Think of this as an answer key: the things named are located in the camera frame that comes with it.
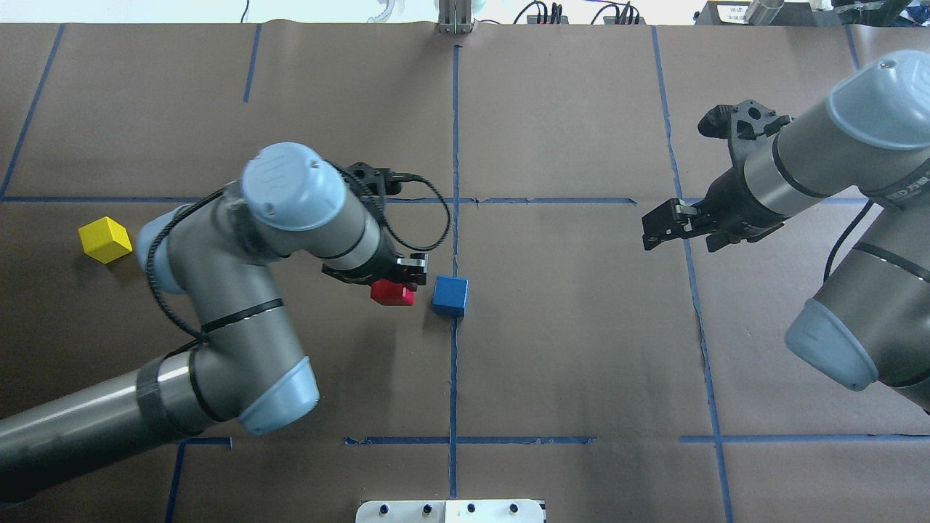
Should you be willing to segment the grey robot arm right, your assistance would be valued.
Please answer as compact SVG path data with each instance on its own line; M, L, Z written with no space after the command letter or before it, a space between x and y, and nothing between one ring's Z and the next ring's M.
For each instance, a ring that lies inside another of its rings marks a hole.
M846 389L881 383L929 408L929 57L890 52L837 83L803 115L755 102L708 110L698 131L724 139L731 168L695 204L672 198L642 218L651 251L702 236L711 253L756 243L853 187L867 202L841 233L878 215L837 261L785 335L800 360Z

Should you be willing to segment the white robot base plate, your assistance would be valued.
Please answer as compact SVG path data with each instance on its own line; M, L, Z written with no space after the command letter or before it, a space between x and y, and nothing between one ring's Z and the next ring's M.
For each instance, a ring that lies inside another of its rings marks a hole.
M527 498L370 500L355 522L546 522L544 502Z

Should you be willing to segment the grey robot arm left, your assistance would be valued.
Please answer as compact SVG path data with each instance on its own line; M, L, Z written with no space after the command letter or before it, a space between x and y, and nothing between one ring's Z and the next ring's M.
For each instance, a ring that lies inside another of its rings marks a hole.
M190 341L139 370L2 421L2 506L236 419L250 434L319 400L270 265L297 251L339 281L427 281L427 247L400 242L368 183L306 145L262 148L239 179L147 223L139 265Z

